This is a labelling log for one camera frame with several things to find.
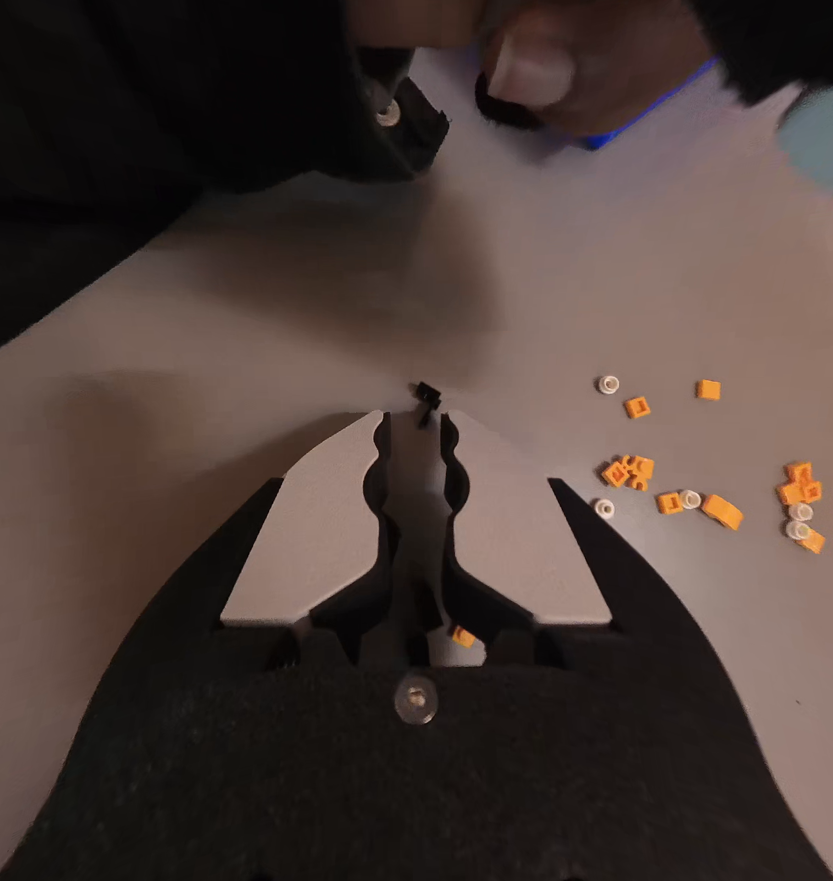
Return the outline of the cluster of orange white pieces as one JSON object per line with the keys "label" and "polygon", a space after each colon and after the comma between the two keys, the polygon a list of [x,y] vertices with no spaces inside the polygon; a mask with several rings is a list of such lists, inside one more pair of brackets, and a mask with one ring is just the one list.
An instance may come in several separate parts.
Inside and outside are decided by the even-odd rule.
{"label": "cluster of orange white pieces", "polygon": [[[602,375],[595,381],[598,393],[611,396],[620,389],[620,380],[614,375]],[[695,397],[706,402],[719,402],[721,382],[700,379],[695,385]],[[630,419],[649,415],[651,408],[644,396],[626,399],[623,404]],[[608,488],[631,488],[647,492],[653,477],[655,462],[648,457],[623,456],[614,458],[600,471],[600,480]],[[787,481],[776,489],[778,499],[786,514],[783,532],[795,545],[820,554],[826,544],[825,537],[813,526],[815,504],[822,499],[822,482],[814,478],[810,462],[796,462],[785,466]],[[691,489],[667,491],[655,497],[655,505],[662,515],[686,511],[701,511],[704,515],[730,531],[738,531],[744,514],[737,506],[718,494],[702,494]],[[609,499],[592,503],[599,518],[609,521],[616,514],[616,506]]]}

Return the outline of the pale teal object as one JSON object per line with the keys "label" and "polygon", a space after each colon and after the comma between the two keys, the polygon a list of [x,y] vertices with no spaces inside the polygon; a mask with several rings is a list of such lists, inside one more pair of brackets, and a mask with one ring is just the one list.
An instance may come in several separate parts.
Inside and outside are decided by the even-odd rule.
{"label": "pale teal object", "polygon": [[791,165],[833,193],[833,86],[804,89],[777,124]]}

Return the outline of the small black lego piece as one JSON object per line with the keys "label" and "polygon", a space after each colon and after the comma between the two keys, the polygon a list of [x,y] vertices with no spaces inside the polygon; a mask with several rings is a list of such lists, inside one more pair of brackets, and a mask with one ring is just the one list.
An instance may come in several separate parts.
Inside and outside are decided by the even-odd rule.
{"label": "small black lego piece", "polygon": [[410,390],[413,398],[418,402],[422,410],[417,414],[417,429],[423,430],[432,421],[433,415],[441,404],[441,392],[425,381],[412,383]]}

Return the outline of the person's left hand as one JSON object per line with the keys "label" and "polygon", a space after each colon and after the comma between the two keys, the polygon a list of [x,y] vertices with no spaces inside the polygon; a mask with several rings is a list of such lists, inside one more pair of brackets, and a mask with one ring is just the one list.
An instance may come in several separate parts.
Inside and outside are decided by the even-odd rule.
{"label": "person's left hand", "polygon": [[715,51],[689,2],[347,1],[357,46],[477,45],[482,111],[528,114],[573,139],[624,127],[696,74]]}

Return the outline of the person's black jacket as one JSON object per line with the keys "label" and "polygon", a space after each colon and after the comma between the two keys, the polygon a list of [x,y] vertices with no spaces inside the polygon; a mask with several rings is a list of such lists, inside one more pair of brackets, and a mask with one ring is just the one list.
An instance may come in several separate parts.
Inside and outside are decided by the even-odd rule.
{"label": "person's black jacket", "polygon": [[202,181],[107,2],[0,2],[0,348],[166,228]]}

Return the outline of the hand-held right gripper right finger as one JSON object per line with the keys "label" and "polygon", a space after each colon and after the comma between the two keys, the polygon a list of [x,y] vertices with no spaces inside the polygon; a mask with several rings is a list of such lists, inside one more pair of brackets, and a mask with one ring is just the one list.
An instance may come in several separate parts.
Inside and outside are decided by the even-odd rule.
{"label": "hand-held right gripper right finger", "polygon": [[483,664],[565,664],[612,612],[544,468],[460,410],[440,425],[449,506],[441,594]]}

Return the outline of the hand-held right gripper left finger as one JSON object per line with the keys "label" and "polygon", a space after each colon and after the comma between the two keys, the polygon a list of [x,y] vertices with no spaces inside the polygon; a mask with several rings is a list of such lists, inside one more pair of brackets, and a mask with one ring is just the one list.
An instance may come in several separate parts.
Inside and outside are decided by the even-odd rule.
{"label": "hand-held right gripper left finger", "polygon": [[361,661],[392,599],[390,453],[391,417],[374,410],[290,466],[221,612],[224,628],[321,630]]}

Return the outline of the person's left forearm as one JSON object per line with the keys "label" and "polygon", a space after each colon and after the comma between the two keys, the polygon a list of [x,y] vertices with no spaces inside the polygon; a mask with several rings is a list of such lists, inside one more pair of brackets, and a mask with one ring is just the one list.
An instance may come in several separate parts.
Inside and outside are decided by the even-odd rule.
{"label": "person's left forearm", "polygon": [[833,1],[689,1],[747,106],[792,84],[833,87]]}

